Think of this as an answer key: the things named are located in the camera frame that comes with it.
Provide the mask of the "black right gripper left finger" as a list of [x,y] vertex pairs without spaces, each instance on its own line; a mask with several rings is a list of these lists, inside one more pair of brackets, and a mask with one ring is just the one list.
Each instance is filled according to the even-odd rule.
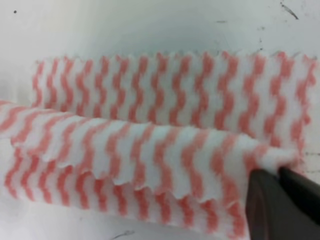
[[307,215],[275,176],[253,170],[249,176],[245,214],[252,240],[318,240],[320,215]]

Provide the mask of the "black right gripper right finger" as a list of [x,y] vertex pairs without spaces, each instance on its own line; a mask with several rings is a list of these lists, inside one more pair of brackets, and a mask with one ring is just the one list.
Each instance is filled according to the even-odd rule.
[[320,185],[286,167],[279,169],[279,181],[292,201],[307,215],[320,214]]

